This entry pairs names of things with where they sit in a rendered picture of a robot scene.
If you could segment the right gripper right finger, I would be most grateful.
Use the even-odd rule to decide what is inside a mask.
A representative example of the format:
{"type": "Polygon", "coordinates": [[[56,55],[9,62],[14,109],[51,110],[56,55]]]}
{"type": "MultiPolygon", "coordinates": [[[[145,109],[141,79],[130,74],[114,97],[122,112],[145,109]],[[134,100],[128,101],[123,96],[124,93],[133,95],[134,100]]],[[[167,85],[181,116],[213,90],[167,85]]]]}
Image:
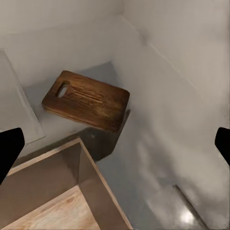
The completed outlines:
{"type": "Polygon", "coordinates": [[[230,129],[223,127],[218,129],[215,145],[230,166],[230,129]]]}

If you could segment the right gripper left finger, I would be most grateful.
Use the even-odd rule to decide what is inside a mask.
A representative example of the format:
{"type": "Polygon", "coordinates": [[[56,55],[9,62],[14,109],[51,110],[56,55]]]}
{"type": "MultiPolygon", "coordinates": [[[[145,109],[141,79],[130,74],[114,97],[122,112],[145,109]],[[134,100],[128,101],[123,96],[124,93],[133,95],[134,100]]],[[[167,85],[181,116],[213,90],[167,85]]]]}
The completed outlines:
{"type": "Polygon", "coordinates": [[[0,133],[0,185],[24,146],[24,135],[20,127],[0,133]]]}

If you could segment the cutting board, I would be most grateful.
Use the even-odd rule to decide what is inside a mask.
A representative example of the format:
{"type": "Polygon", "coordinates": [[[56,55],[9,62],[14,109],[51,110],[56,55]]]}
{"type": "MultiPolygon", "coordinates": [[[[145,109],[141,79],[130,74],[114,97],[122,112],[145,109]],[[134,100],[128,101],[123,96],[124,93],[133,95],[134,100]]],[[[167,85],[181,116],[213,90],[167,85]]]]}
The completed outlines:
{"type": "Polygon", "coordinates": [[[45,109],[117,132],[123,121],[130,93],[116,86],[64,70],[42,101],[45,109]],[[63,97],[56,97],[64,84],[63,97]]]}

